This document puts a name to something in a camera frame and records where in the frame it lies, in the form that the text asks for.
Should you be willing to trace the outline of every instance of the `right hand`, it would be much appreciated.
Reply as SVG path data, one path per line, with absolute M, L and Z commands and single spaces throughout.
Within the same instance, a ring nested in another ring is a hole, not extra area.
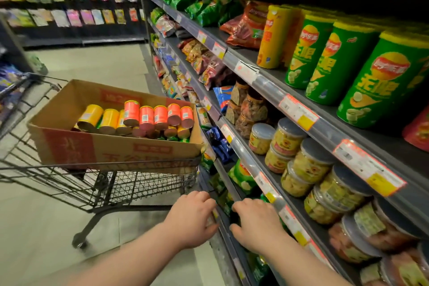
M 234 202 L 233 211 L 238 213 L 241 227 L 232 224 L 229 229 L 242 246 L 251 252 L 265 255 L 270 245 L 288 237 L 274 207 L 260 199 L 245 198 Z

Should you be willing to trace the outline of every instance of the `tiled floor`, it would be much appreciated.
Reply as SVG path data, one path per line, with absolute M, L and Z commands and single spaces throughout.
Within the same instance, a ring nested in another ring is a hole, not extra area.
M 154 74 L 148 72 L 138 44 L 33 51 L 49 75 L 82 79 L 146 93 L 159 94 Z M 170 192 L 141 199 L 137 204 L 172 204 Z M 86 251 L 71 240 L 91 215 L 17 184 L 0 184 L 1 285 L 56 286 L 70 275 L 91 267 L 110 251 L 161 222 L 166 212 L 119 212 L 106 215 L 89 234 Z M 208 243 L 181 252 L 154 285 L 223 285 Z

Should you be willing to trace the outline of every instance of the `price tag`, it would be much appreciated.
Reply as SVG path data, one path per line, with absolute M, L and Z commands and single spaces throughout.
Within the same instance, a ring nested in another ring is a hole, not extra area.
M 239 61 L 234 68 L 234 71 L 249 85 L 251 85 L 259 74 L 259 69 L 249 67 L 243 61 Z
M 305 246 L 311 241 L 311 237 L 298 222 L 289 207 L 285 206 L 278 214 L 300 245 Z
M 228 143 L 231 143 L 234 139 L 234 135 L 231 132 L 231 129 L 225 124 L 221 127 L 221 131 L 225 138 L 228 140 Z
M 256 175 L 255 182 L 261 188 L 262 192 L 271 204 L 275 202 L 276 198 L 280 197 L 264 173 L 259 172 L 258 175 Z
M 190 75 L 190 73 L 188 71 L 185 74 L 185 78 L 188 81 L 188 83 L 190 83 L 190 80 L 192 79 L 192 76 Z
M 217 42 L 215 42 L 212 52 L 214 55 L 216 55 L 220 60 L 223 59 L 225 56 L 226 49 L 224 47 L 221 47 Z
M 351 140 L 343 139 L 333 154 L 383 197 L 388 197 L 407 185 L 407 182 Z
M 241 265 L 239 258 L 234 258 L 233 262 L 234 262 L 234 266 L 236 267 L 237 273 L 239 274 L 240 279 L 243 280 L 244 278 L 246 278 L 246 275 L 244 274 L 243 266 Z
M 311 251 L 321 262 L 323 262 L 325 265 L 330 267 L 331 269 L 334 269 L 329 260 L 326 258 L 326 256 L 322 253 L 320 248 L 314 243 L 313 240 L 311 240 L 306 246 L 305 249 L 308 251 Z
M 291 94 L 287 94 L 278 106 L 306 131 L 319 119 L 317 114 Z
M 212 108 L 212 104 L 208 100 L 207 96 L 204 96 L 204 98 L 202 99 L 202 104 L 204 104 L 204 107 L 207 111 L 210 111 L 210 109 Z
M 205 44 L 206 38 L 207 38 L 207 35 L 205 35 L 202 31 L 198 31 L 198 36 L 196 37 L 198 41 L 200 41 L 202 44 Z

